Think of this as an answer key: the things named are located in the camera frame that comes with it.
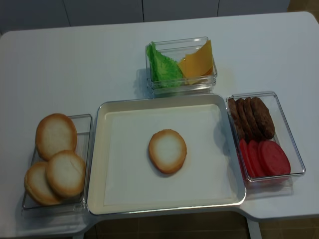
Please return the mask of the front brown meat patty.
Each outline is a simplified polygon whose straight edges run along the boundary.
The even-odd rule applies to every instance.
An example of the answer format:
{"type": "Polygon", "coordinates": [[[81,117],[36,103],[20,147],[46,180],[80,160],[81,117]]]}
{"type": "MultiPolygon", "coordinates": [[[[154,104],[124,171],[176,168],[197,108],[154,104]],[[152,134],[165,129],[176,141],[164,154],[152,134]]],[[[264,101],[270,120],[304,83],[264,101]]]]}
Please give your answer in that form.
{"type": "Polygon", "coordinates": [[[265,139],[272,139],[275,135],[275,126],[269,113],[269,109],[258,97],[253,97],[250,104],[259,130],[265,139]]]}

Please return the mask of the brown meat patty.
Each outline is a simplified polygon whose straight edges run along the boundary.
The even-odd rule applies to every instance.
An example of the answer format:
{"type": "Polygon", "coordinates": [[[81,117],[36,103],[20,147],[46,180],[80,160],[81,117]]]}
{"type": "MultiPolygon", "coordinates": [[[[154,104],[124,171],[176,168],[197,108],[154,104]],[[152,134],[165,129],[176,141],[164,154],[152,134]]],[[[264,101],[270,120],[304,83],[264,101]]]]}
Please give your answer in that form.
{"type": "Polygon", "coordinates": [[[239,117],[238,112],[237,112],[235,100],[233,98],[228,99],[228,106],[229,106],[230,113],[231,113],[233,121],[234,121],[234,125],[236,128],[239,140],[245,139],[246,135],[245,135],[245,132],[243,130],[241,120],[240,120],[240,117],[239,117]]]}
{"type": "Polygon", "coordinates": [[[265,139],[272,139],[275,135],[275,126],[269,113],[269,109],[258,97],[253,97],[250,104],[259,130],[265,139]]]}
{"type": "Polygon", "coordinates": [[[254,135],[247,121],[243,103],[244,103],[244,100],[242,98],[239,98],[238,100],[236,100],[237,112],[238,112],[243,130],[245,132],[245,140],[247,143],[249,143],[252,139],[254,139],[254,135]]]}
{"type": "Polygon", "coordinates": [[[243,107],[244,107],[244,111],[245,111],[245,115],[246,115],[246,119],[248,121],[248,124],[250,125],[251,131],[255,137],[256,141],[261,141],[263,139],[263,135],[260,132],[255,117],[253,115],[252,112],[252,108],[251,108],[251,98],[247,97],[244,102],[243,102],[243,107]]]}

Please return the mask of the green lettuce leaf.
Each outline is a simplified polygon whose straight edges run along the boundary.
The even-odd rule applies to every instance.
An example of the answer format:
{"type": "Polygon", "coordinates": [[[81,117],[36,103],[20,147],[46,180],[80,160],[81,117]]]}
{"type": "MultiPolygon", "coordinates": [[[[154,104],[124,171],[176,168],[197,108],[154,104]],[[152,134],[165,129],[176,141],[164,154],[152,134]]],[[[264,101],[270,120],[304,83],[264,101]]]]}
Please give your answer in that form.
{"type": "Polygon", "coordinates": [[[150,62],[150,68],[153,73],[153,78],[157,78],[157,73],[158,73],[158,64],[157,64],[157,50],[156,50],[156,45],[154,42],[151,42],[147,47],[146,47],[146,52],[147,56],[149,58],[150,62]]]}
{"type": "Polygon", "coordinates": [[[157,64],[158,77],[153,78],[152,73],[152,80],[155,83],[156,89],[173,88],[182,85],[180,79],[183,77],[183,74],[175,60],[170,57],[164,56],[157,51],[157,64]]]}

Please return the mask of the cream metal baking tray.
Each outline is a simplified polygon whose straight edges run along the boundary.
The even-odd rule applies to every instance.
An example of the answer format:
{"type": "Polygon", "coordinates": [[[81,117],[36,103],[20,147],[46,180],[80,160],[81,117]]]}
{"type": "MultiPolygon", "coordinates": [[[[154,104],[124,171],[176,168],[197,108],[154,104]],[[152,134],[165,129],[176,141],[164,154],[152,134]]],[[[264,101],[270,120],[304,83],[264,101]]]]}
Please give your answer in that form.
{"type": "Polygon", "coordinates": [[[237,157],[231,125],[225,105],[225,100],[217,95],[180,96],[172,98],[159,98],[134,101],[118,101],[103,103],[97,113],[96,132],[94,140],[93,157],[87,195],[87,207],[94,215],[112,214],[139,214],[184,211],[188,209],[201,210],[214,207],[235,207],[246,198],[246,187],[237,157]],[[201,105],[216,105],[221,111],[221,120],[226,130],[226,140],[229,149],[229,182],[232,186],[231,198],[217,199],[194,204],[182,203],[153,203],[149,205],[108,205],[105,203],[106,179],[109,168],[110,137],[106,135],[109,126],[105,116],[108,113],[128,112],[138,110],[152,110],[162,108],[192,107],[201,105]]]}

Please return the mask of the orange cheese slice top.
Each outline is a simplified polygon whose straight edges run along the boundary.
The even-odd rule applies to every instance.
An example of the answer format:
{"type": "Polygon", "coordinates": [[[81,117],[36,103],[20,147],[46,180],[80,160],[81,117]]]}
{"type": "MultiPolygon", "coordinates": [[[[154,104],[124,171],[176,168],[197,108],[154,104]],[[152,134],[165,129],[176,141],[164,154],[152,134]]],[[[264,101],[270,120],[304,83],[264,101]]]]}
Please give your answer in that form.
{"type": "Polygon", "coordinates": [[[213,63],[211,40],[208,40],[195,53],[186,54],[184,75],[186,77],[211,75],[213,63]]]}

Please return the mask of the front bun half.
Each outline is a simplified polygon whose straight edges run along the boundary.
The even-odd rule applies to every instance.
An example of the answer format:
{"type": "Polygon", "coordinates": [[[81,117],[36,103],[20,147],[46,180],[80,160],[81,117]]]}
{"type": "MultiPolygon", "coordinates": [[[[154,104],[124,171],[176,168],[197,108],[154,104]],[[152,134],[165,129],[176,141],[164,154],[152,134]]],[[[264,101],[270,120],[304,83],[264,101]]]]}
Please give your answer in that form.
{"type": "Polygon", "coordinates": [[[83,191],[86,164],[71,150],[56,153],[49,160],[46,178],[52,190],[62,198],[75,197],[83,191]]]}

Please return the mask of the lower left bun half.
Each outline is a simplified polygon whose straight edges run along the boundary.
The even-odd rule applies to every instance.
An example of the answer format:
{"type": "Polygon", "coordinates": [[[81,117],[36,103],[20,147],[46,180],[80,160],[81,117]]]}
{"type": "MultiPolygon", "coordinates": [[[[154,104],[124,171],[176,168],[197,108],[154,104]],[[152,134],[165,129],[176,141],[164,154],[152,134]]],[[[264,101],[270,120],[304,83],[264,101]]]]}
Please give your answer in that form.
{"type": "Polygon", "coordinates": [[[27,194],[37,203],[45,206],[61,204],[62,199],[53,192],[46,179],[47,162],[32,165],[24,177],[27,194]]]}

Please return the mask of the back red tomato slice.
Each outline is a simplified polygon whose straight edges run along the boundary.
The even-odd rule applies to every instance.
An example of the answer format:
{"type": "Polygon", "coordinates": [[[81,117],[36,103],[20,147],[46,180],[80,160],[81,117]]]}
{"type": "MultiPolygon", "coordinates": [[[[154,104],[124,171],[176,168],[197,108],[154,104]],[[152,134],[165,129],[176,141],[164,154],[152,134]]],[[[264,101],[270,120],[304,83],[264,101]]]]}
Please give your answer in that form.
{"type": "Polygon", "coordinates": [[[240,140],[240,149],[241,149],[241,152],[242,152],[242,156],[243,156],[243,159],[244,159],[244,163],[245,163],[248,175],[251,178],[254,178],[255,177],[255,173],[254,173],[254,170],[253,170],[252,165],[250,163],[249,154],[248,154],[248,147],[247,147],[247,143],[246,143],[245,139],[241,139],[240,140]]]}

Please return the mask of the red tomato slice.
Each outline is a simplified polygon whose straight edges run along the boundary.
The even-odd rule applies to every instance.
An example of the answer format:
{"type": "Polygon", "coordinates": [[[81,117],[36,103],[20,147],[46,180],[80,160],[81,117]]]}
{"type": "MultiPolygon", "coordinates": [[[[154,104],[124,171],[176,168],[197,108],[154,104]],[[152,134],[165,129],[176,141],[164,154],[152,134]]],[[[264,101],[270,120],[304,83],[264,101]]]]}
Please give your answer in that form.
{"type": "Polygon", "coordinates": [[[244,163],[245,163],[248,175],[251,178],[254,178],[255,177],[255,173],[254,173],[254,170],[253,170],[252,165],[250,163],[249,154],[248,154],[248,147],[247,147],[247,143],[246,143],[245,139],[241,139],[240,140],[240,149],[241,149],[241,152],[242,152],[242,156],[243,156],[243,159],[244,159],[244,163]]]}
{"type": "Polygon", "coordinates": [[[261,141],[258,145],[258,156],[261,167],[267,176],[291,173],[291,165],[285,152],[274,141],[261,141]]]}
{"type": "Polygon", "coordinates": [[[258,145],[258,142],[251,140],[248,144],[248,154],[252,169],[255,174],[254,177],[264,177],[266,175],[259,162],[258,145]]]}

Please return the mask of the clear bun container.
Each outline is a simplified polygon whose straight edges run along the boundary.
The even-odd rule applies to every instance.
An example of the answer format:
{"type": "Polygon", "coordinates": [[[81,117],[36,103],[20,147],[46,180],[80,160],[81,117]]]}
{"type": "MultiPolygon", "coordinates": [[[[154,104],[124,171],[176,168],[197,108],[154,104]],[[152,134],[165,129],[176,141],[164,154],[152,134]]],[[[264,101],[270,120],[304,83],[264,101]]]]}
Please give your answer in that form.
{"type": "Polygon", "coordinates": [[[59,204],[45,206],[37,203],[26,192],[22,201],[22,213],[30,215],[50,215],[71,212],[80,212],[86,208],[90,167],[92,163],[92,139],[94,138],[94,128],[92,116],[90,114],[71,116],[77,130],[77,146],[75,153],[80,156],[85,163],[85,176],[83,191],[74,198],[63,200],[59,204]]]}

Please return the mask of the back brown meat patty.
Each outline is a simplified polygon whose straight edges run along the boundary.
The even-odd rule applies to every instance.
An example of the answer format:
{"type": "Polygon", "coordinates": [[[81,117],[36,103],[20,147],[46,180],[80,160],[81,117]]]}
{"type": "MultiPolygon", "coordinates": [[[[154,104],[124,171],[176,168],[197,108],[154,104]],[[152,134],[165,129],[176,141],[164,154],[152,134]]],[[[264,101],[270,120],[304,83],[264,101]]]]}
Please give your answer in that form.
{"type": "Polygon", "coordinates": [[[238,112],[237,112],[235,100],[233,98],[228,99],[228,106],[229,106],[230,113],[231,113],[233,121],[234,121],[234,125],[236,128],[239,140],[245,139],[246,135],[245,135],[245,132],[243,130],[241,120],[240,120],[240,117],[239,117],[238,112]]]}

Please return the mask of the bun half on tray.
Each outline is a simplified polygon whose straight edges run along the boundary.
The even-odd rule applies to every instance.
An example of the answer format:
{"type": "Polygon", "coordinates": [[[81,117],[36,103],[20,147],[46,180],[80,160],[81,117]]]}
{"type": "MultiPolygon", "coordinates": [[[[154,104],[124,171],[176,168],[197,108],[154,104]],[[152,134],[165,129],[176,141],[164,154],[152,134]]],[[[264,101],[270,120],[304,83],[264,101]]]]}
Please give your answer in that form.
{"type": "Polygon", "coordinates": [[[148,151],[149,158],[158,171],[163,174],[174,174],[185,162],[187,146],[178,132],[163,129],[151,137],[148,151]]]}

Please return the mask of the white parchment paper sheet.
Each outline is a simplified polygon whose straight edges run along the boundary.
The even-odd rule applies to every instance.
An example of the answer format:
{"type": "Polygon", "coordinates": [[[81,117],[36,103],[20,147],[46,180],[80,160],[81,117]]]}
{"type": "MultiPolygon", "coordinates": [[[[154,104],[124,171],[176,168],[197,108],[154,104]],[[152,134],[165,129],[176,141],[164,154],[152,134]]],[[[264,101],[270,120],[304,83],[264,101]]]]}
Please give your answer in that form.
{"type": "Polygon", "coordinates": [[[229,149],[216,105],[108,113],[109,168],[105,203],[194,204],[231,198],[229,149]],[[166,176],[151,163],[148,145],[163,130],[177,131],[187,146],[180,170],[166,176]]]}

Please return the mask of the front red tomato slice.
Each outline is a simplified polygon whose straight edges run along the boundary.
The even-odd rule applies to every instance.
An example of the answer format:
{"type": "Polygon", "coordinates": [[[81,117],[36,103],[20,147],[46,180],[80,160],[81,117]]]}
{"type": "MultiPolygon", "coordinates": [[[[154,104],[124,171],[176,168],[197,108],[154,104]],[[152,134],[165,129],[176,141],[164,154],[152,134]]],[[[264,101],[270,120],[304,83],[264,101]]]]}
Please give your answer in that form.
{"type": "Polygon", "coordinates": [[[258,156],[261,167],[267,176],[291,173],[291,165],[285,152],[274,141],[261,141],[258,145],[258,156]]]}

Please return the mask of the clear lettuce cheese container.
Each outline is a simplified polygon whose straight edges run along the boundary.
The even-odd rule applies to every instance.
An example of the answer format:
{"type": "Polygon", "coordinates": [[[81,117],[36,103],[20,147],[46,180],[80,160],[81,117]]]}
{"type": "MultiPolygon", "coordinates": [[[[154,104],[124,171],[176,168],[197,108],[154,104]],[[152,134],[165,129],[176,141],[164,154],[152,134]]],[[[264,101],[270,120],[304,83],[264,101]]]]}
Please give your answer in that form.
{"type": "Polygon", "coordinates": [[[208,37],[146,45],[147,86],[154,97],[211,93],[217,68],[208,37]]]}

